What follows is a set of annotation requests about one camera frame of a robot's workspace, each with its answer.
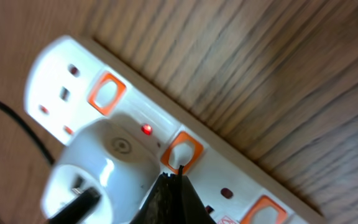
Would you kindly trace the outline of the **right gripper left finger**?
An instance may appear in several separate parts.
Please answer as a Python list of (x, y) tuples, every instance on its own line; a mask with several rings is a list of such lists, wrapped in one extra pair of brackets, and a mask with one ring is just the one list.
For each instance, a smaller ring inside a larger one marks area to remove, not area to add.
[(143, 206), (130, 224), (169, 224), (172, 222), (175, 174), (160, 174)]

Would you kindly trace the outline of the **white power strip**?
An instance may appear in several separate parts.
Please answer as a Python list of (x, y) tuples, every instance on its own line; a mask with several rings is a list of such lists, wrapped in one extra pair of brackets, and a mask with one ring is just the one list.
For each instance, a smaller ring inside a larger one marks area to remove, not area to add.
[(135, 137), (155, 156), (160, 174), (176, 175), (171, 223), (177, 222), (174, 214), (181, 213), (181, 165), (216, 223), (324, 222), (318, 212), (92, 40), (64, 35), (46, 46), (29, 71), (24, 108), (64, 148), (77, 132), (102, 119)]

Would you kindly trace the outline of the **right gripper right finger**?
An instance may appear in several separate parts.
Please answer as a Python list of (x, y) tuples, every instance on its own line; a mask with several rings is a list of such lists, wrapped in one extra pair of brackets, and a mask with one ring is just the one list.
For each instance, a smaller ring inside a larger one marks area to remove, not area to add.
[(189, 178), (183, 174), (184, 166), (181, 165), (178, 170), (179, 190), (180, 190), (180, 208), (182, 217), (186, 224), (215, 224), (206, 211), (201, 199), (192, 186)]

